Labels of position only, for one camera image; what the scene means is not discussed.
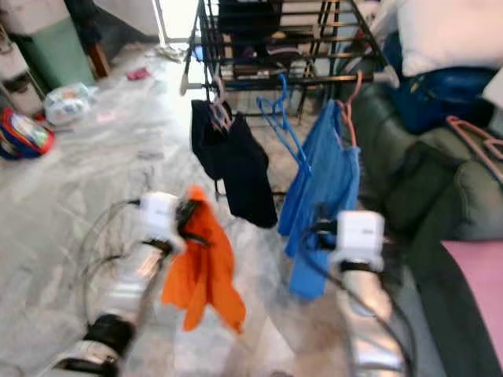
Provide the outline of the green cabinet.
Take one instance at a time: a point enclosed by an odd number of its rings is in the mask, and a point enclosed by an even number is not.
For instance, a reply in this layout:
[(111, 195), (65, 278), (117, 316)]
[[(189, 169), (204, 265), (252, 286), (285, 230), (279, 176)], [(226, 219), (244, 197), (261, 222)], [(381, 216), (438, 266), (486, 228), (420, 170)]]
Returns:
[(12, 38), (46, 93), (76, 83), (86, 86), (96, 83), (89, 57), (71, 18), (41, 28), (32, 35)]

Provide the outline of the beige crumpled cloth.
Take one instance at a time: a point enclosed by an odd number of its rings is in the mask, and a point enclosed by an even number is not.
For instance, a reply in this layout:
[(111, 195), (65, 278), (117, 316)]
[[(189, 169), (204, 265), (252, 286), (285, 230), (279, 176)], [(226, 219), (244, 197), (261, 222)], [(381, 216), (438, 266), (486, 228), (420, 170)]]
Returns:
[(175, 62), (176, 64), (183, 64), (189, 55), (188, 46), (156, 46), (153, 52), (156, 57)]

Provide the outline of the red and blue backpack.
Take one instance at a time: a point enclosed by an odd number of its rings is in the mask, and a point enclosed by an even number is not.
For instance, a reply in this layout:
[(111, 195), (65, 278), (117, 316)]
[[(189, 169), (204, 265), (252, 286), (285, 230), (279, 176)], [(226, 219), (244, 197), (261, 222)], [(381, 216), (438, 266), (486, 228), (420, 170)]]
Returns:
[(1, 112), (0, 134), (0, 155), (5, 160), (37, 159), (55, 145), (52, 130), (7, 107)]

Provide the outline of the black garment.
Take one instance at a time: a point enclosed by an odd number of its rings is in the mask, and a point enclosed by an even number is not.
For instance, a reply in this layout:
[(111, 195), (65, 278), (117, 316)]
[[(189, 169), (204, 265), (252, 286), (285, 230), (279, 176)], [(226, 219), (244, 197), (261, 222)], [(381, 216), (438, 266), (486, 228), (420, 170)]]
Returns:
[(190, 107), (191, 149), (206, 175), (212, 181), (223, 181), (230, 213), (260, 229), (272, 229), (279, 219), (267, 179), (269, 157), (244, 114), (231, 116), (228, 130), (217, 130), (208, 101), (191, 100)]

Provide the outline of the dark blue bag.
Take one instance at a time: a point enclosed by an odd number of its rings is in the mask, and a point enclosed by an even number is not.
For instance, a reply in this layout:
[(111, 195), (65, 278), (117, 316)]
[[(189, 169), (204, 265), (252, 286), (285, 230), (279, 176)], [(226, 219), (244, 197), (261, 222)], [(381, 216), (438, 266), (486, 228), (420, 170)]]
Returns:
[(495, 105), (485, 100), (483, 90), (495, 75), (485, 68), (439, 69), (400, 79), (389, 94), (402, 128), (413, 135), (445, 126), (450, 115), (485, 128)]

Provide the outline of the white pillow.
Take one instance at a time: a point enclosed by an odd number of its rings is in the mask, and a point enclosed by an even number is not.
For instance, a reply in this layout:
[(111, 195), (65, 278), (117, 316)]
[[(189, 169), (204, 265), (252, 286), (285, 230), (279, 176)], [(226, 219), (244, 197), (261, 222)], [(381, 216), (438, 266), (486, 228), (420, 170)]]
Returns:
[(503, 68), (503, 0), (399, 0), (402, 73)]

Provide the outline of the brown wooden post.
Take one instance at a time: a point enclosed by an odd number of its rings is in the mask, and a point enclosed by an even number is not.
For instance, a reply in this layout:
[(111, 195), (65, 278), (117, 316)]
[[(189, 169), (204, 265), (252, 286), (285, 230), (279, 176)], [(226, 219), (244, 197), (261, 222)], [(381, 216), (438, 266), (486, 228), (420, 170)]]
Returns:
[(87, 57), (90, 58), (90, 63), (94, 68), (94, 75), (98, 79), (108, 78), (110, 75), (110, 64), (108, 58), (105, 57), (103, 48), (98, 42), (90, 43), (86, 48)]

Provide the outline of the white drawer unit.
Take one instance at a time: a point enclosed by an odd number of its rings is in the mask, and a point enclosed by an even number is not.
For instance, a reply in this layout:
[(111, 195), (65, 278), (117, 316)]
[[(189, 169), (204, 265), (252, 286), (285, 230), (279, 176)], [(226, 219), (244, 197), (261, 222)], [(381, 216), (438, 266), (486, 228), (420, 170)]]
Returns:
[(39, 114), (42, 111), (42, 101), (28, 62), (17, 44), (3, 32), (1, 36), (0, 93), (14, 110), (28, 115)]

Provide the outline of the pink cushion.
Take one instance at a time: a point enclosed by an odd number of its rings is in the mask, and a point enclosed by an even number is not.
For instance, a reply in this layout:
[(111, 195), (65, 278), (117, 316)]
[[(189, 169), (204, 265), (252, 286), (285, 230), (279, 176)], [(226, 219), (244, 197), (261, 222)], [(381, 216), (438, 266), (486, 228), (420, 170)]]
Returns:
[(503, 240), (444, 240), (442, 246), (460, 266), (494, 351), (503, 357)]

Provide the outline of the pale plastic hanger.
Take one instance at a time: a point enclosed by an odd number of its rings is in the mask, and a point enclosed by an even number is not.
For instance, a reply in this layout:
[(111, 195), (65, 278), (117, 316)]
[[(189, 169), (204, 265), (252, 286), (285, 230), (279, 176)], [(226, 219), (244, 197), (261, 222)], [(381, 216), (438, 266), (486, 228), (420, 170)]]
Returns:
[(217, 97), (208, 105), (208, 110), (211, 111), (211, 128), (223, 139), (229, 137), (229, 130), (233, 125), (233, 117), (227, 103), (226, 86), (219, 73), (213, 75), (213, 86), (217, 90)]

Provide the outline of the salmon pink plastic hanger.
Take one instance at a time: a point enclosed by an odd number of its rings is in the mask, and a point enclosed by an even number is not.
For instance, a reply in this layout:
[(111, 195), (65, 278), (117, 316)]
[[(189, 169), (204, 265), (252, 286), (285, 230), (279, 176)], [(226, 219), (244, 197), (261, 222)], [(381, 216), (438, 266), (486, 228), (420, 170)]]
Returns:
[(355, 100), (355, 98), (359, 94), (359, 91), (362, 89), (362, 83), (363, 83), (363, 73), (361, 71), (356, 71), (355, 72), (355, 85), (353, 87), (352, 93), (350, 93), (350, 96), (347, 98), (347, 100), (345, 100), (345, 101), (337, 100), (336, 101), (336, 103), (339, 105), (339, 111), (340, 111), (340, 115), (341, 115), (342, 121), (344, 123), (344, 126), (346, 127), (346, 129), (348, 129), (348, 133), (350, 136), (350, 143), (355, 148), (358, 147), (358, 144), (357, 144), (357, 134), (356, 134), (355, 125), (352, 121), (352, 115), (353, 115), (352, 101)]
[(467, 145), (468, 150), (475, 154), (503, 189), (503, 171), (498, 166), (503, 164), (503, 139), (494, 137), (488, 130), (464, 121), (459, 116), (448, 115), (445, 120), (448, 127)]

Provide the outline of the orange t-shirt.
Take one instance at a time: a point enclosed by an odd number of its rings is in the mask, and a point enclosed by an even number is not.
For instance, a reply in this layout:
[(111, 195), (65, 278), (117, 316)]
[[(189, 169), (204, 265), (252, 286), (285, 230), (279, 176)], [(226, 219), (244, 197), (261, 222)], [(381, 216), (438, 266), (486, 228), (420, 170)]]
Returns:
[(191, 185), (188, 198), (195, 202), (195, 209), (182, 230), (203, 241), (185, 242), (186, 251), (169, 266), (161, 302), (185, 312), (184, 331), (196, 329), (205, 309), (211, 306), (224, 326), (240, 335), (247, 308), (233, 283), (236, 276), (233, 247), (205, 191)]

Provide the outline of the blue plastic hanger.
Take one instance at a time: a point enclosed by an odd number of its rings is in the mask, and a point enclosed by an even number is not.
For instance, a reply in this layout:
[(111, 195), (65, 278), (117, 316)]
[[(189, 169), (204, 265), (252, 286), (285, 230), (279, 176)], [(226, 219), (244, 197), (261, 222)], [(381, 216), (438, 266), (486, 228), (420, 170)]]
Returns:
[(280, 142), (287, 148), (288, 154), (295, 159), (301, 171), (306, 171), (307, 176), (312, 176), (313, 170), (302, 141), (297, 137), (296, 132), (288, 122), (288, 113), (286, 101), (290, 90), (288, 89), (287, 75), (279, 73), (277, 76), (281, 84), (279, 97), (274, 101), (267, 100), (265, 97), (257, 96), (255, 98), (256, 107), (261, 111), (267, 125), (279, 137)]

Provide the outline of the clear plastic bag of packs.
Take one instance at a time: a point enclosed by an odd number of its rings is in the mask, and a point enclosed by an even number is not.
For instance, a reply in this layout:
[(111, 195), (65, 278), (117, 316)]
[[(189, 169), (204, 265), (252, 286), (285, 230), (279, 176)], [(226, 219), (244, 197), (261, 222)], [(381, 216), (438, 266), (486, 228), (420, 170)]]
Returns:
[(51, 90), (43, 100), (46, 121), (60, 126), (79, 119), (93, 107), (97, 90), (96, 86), (83, 85), (81, 82)]

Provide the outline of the dark navy garment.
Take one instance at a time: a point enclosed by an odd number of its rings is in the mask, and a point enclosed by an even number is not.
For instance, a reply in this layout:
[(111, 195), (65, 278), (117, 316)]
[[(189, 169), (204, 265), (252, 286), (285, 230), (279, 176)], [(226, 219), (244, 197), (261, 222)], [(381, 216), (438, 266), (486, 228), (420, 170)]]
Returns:
[(220, 0), (218, 28), (236, 40), (261, 40), (279, 31), (284, 0)]

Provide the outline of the black metal drying rack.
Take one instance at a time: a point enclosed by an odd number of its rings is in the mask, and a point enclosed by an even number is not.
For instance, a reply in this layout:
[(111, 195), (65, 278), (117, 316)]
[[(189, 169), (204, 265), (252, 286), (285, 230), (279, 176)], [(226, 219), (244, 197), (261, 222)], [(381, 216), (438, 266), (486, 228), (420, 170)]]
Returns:
[(220, 0), (196, 0), (186, 39), (181, 93), (198, 91), (212, 103), (217, 97), (213, 75), (222, 76), (231, 110), (240, 110), (242, 94), (279, 97), (279, 73), (287, 75), (289, 97), (297, 108), (307, 98), (337, 97), (355, 83), (396, 87), (400, 74), (389, 64), (373, 34), (378, 2), (366, 0), (284, 0), (279, 31), (261, 40), (236, 40), (218, 28)]

